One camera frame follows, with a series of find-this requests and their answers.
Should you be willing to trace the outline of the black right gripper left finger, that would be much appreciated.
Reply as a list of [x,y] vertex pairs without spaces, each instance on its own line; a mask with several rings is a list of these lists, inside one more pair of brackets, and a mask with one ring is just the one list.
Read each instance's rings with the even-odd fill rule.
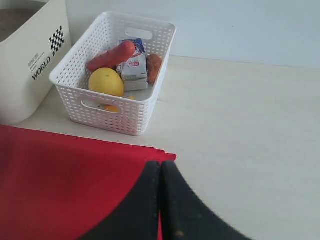
[[160,163],[149,161],[124,200],[81,240],[156,240]]

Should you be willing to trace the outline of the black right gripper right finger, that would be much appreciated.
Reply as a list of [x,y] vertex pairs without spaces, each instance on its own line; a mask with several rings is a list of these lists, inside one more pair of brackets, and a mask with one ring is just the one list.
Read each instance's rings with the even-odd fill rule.
[[194,193],[173,161],[161,164],[158,192],[163,240],[247,240]]

